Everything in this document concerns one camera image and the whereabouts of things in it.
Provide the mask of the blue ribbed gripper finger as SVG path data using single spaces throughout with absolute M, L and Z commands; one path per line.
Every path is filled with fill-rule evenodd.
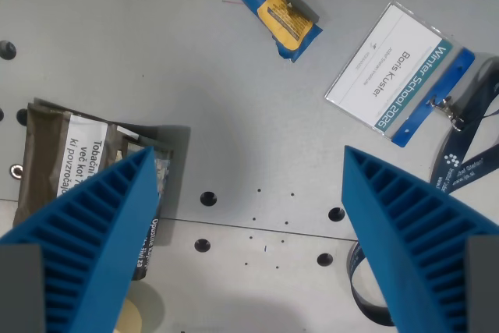
M 111 332 L 159 196 L 148 147 L 63 193 L 2 238 L 38 245 L 48 332 Z
M 465 241 L 497 224 L 371 154 L 344 151 L 342 203 L 400 332 L 465 332 Z

